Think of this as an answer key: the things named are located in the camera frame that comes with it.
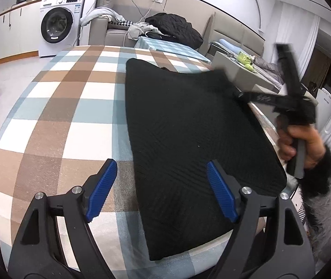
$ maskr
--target gray fuzzy jacket sleeve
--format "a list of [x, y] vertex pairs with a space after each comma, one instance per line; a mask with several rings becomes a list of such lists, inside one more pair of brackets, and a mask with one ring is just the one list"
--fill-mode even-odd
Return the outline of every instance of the gray fuzzy jacket sleeve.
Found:
[[331, 152], [298, 180], [303, 197], [310, 242], [316, 260], [331, 258]]

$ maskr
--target white blanket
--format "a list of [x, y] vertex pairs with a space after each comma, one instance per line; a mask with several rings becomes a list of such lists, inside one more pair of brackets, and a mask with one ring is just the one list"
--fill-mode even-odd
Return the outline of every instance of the white blanket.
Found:
[[112, 21], [115, 23], [119, 23], [125, 21], [123, 16], [116, 13], [111, 8], [97, 7], [91, 10], [90, 12], [88, 12], [84, 17], [80, 19], [80, 27], [87, 25], [91, 20], [93, 20], [94, 18], [98, 18], [100, 16], [106, 17], [109, 20], [109, 22]]
[[162, 34], [159, 29], [148, 23], [135, 23], [128, 29], [128, 38], [131, 40], [138, 40], [138, 37], [148, 31], [153, 31]]

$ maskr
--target gray table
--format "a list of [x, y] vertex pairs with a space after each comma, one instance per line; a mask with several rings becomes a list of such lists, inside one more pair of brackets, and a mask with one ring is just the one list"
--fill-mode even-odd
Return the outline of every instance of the gray table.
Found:
[[270, 91], [276, 92], [274, 85], [260, 73], [250, 72], [233, 61], [230, 57], [223, 55], [221, 52], [216, 52], [212, 61], [212, 68], [223, 68], [228, 79], [241, 91], [252, 91], [255, 85], [259, 85]]

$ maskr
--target metal screw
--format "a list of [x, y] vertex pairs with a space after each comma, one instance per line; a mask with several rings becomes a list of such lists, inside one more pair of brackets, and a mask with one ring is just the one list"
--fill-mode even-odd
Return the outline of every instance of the metal screw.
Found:
[[81, 192], [81, 187], [80, 186], [76, 186], [76, 187], [73, 187], [71, 192], [74, 193], [74, 194], [79, 194]]
[[35, 194], [35, 199], [42, 199], [43, 196], [44, 196], [44, 193], [43, 193], [43, 192], [37, 192], [37, 193]]
[[281, 194], [280, 194], [280, 197], [281, 197], [283, 200], [287, 200], [287, 199], [290, 198], [290, 197], [288, 196], [288, 194], [285, 193], [285, 192], [281, 193]]
[[250, 187], [243, 187], [242, 192], [243, 192], [243, 194], [251, 194], [252, 189]]

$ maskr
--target black cloth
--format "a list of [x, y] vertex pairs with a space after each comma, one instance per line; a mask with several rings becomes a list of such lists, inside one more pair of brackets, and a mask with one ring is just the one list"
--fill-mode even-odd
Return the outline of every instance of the black cloth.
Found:
[[172, 13], [157, 13], [145, 19], [146, 23], [157, 27], [160, 32], [177, 39], [177, 42], [193, 49], [203, 44], [203, 38], [185, 18]]
[[140, 35], [140, 37], [148, 37], [150, 39], [155, 39], [155, 40], [162, 40], [162, 41], [167, 41], [167, 42], [173, 42], [173, 43], [178, 43], [179, 41], [175, 37], [171, 36], [166, 36], [164, 34], [160, 34], [154, 31], [148, 31], [145, 34]]
[[142, 60], [126, 64], [125, 106], [136, 194], [150, 260], [233, 228], [206, 177], [217, 159], [242, 186], [278, 195], [286, 175], [250, 107], [221, 70], [185, 74]]
[[298, 179], [303, 197], [311, 198], [326, 195], [331, 177], [331, 151], [326, 146], [326, 153], [313, 169], [304, 170], [304, 178]]

